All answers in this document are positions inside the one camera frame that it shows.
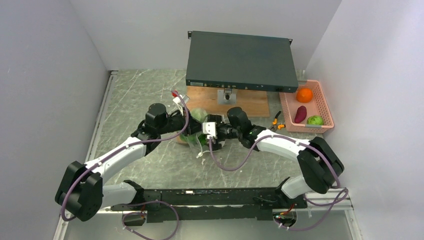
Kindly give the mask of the green fake leafy vegetable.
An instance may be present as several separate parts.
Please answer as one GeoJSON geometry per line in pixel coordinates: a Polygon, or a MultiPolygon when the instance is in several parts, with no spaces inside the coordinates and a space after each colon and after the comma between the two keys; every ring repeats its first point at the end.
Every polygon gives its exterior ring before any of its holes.
{"type": "Polygon", "coordinates": [[[191,116],[199,121],[200,123],[204,123],[208,120],[208,113],[204,108],[196,107],[190,110],[191,116]]]}

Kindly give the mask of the polka dot zip top bag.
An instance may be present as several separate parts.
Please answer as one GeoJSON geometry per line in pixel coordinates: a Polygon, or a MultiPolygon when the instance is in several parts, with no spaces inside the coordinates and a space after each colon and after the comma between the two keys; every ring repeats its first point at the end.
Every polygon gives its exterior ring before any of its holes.
{"type": "MultiPolygon", "coordinates": [[[[213,117],[215,122],[223,122],[225,120],[223,114],[209,114],[204,108],[200,107],[193,108],[190,113],[195,120],[198,120],[201,123],[213,121],[208,120],[208,117],[213,117]]],[[[207,137],[205,134],[203,134],[202,130],[200,130],[200,132],[187,136],[181,134],[176,138],[176,142],[189,146],[191,151],[195,153],[196,159],[210,152],[207,137]]]]}

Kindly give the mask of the purple fake sweet potato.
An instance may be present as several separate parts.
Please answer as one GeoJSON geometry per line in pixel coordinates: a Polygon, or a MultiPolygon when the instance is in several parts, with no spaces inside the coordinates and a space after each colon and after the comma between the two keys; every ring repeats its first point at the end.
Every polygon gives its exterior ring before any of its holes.
{"type": "Polygon", "coordinates": [[[296,110],[294,123],[299,124],[302,121],[304,121],[306,117],[307,117],[307,108],[304,105],[301,105],[296,110]]]}

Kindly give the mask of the orange fake fruit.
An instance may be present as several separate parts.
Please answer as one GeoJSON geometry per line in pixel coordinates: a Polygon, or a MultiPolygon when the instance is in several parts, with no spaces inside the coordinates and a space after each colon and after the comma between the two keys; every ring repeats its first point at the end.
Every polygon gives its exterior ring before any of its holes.
{"type": "Polygon", "coordinates": [[[304,87],[297,91],[295,99],[300,103],[309,103],[314,98],[314,93],[310,88],[304,87]]]}

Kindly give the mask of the green fake lime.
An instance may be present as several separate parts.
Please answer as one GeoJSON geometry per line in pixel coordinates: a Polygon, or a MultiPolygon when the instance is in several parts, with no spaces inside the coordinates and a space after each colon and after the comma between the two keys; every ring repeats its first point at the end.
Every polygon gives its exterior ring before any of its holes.
{"type": "Polygon", "coordinates": [[[306,123],[308,125],[319,125],[319,126],[323,126],[325,124],[324,119],[319,115],[310,116],[307,119],[306,123]]]}

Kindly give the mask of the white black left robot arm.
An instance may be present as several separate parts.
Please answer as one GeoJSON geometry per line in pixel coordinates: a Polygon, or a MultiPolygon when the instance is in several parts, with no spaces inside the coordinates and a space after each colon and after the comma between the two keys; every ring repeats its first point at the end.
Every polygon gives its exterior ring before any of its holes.
{"type": "Polygon", "coordinates": [[[184,105],[172,113],[167,113],[161,103],[150,105],[145,119],[123,143],[94,160],[74,161],[67,166],[54,198],[61,206],[61,218],[85,222],[99,209],[117,204],[139,209],[144,203],[141,186],[132,181],[112,186],[105,186],[105,182],[150,154],[161,142],[202,132],[205,120],[194,117],[184,105]]]}

